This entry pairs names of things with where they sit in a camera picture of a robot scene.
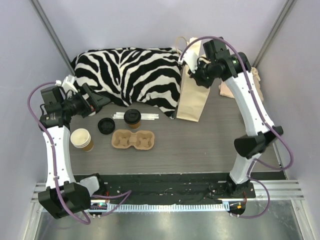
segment zebra print pillow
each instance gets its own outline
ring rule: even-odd
[[[79,54],[71,66],[79,86],[87,83],[116,105],[141,102],[172,118],[180,97],[178,58],[172,48],[100,49]]]

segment paper coffee cup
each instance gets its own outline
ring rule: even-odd
[[[123,119],[129,128],[137,129],[141,124],[141,113],[137,109],[129,109],[124,113]]]
[[[94,142],[91,139],[91,135],[87,129],[78,128],[70,137],[70,141],[77,149],[82,149],[85,152],[89,152],[94,147]]]

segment brown paper bag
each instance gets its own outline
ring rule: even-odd
[[[196,40],[196,37],[190,39],[190,42]],[[190,49],[199,55],[201,41],[193,44]],[[189,67],[186,65],[183,69],[180,99],[176,117],[178,119],[199,122],[201,113],[206,104],[210,88],[198,86],[193,78],[190,78]]]

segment gray wall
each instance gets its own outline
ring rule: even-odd
[[[257,56],[286,0],[39,0],[70,59],[89,49],[172,47],[223,36]]]
[[[298,179],[319,226],[320,208],[320,1],[297,1],[258,67],[265,104],[284,128],[295,163],[287,171]],[[288,154],[279,144],[281,158]]]
[[[17,240],[35,184],[47,175],[46,146],[27,97],[68,70],[28,0],[0,1],[0,29],[0,233]],[[32,103],[39,113],[39,93]]]

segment coffee cup lid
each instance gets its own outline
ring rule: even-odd
[[[108,135],[111,134],[116,128],[115,121],[109,117],[102,118],[98,122],[98,129],[100,133]]]
[[[123,118],[127,124],[137,124],[141,120],[141,113],[137,109],[129,109]]]

